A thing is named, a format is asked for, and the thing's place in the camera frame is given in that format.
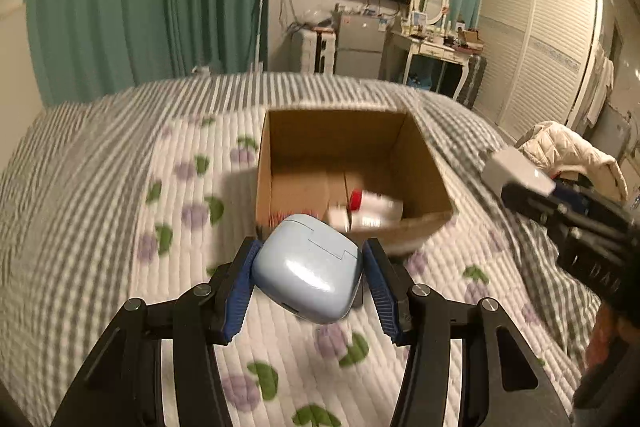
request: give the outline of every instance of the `human hand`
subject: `human hand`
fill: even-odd
[[[627,319],[620,317],[609,305],[602,303],[587,347],[587,367],[591,368],[607,360],[609,346],[616,337],[620,337],[628,344],[640,344],[640,328],[636,328]]]

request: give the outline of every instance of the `cardboard box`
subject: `cardboard box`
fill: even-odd
[[[452,204],[414,118],[404,112],[282,109],[267,112],[255,219],[266,239],[272,213],[347,205],[354,188],[404,203],[400,223],[347,233],[358,247],[377,237],[386,253],[415,250],[452,215]]]

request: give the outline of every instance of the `blue gripper pad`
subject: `blue gripper pad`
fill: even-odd
[[[227,342],[231,342],[242,328],[251,294],[254,291],[251,267],[261,247],[262,243],[257,239],[252,241],[245,239],[229,268],[229,276],[235,277],[235,280],[226,298],[225,326],[222,333]]]
[[[388,263],[386,254],[382,250],[378,240],[368,239],[362,245],[363,270],[367,278],[367,283],[369,284],[373,304],[375,304],[376,311],[378,312],[382,331],[391,337],[391,341],[394,344],[397,344],[402,341],[403,336],[398,320],[398,302],[394,298],[393,292],[386,282],[383,271],[374,254],[374,250],[377,249],[382,251]]]

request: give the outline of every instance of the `red bottle cap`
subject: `red bottle cap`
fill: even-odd
[[[351,198],[349,198],[349,210],[354,212],[360,208],[362,204],[362,190],[352,190]]]

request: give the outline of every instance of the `drawer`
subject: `drawer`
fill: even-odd
[[[442,58],[443,53],[443,49],[432,48],[428,44],[423,44],[420,46],[420,55],[425,55],[426,57]]]

